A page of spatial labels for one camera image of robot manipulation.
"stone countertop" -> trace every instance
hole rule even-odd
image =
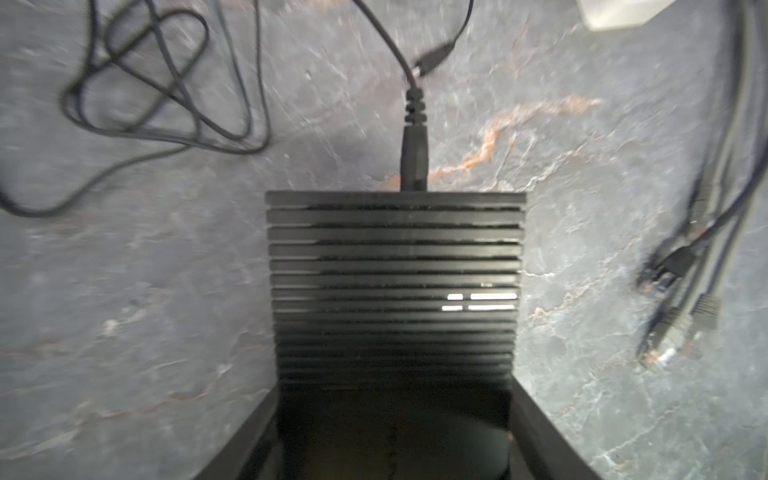
[[[223,3],[253,93],[252,7]],[[57,112],[83,4],[0,5],[2,183],[26,204],[157,147]],[[167,4],[207,15],[204,0]],[[727,119],[728,5],[679,0],[642,28],[595,34],[572,0],[481,0],[422,83],[431,190],[529,192],[515,374],[606,479],[766,476],[768,202],[727,284],[720,348],[662,372],[635,360],[656,305],[634,280],[684,218]],[[372,7],[414,58],[466,5]],[[192,478],[275,381],[263,192],[392,189],[404,82],[385,45],[351,2],[262,8],[268,151],[142,165],[54,220],[0,214],[3,478]],[[169,36],[183,50],[199,33],[180,22]],[[148,45],[132,61],[160,75],[158,57]],[[226,68],[205,62],[193,95],[236,127]],[[109,73],[92,107],[125,119],[146,95]],[[189,126],[172,108],[162,120]]]

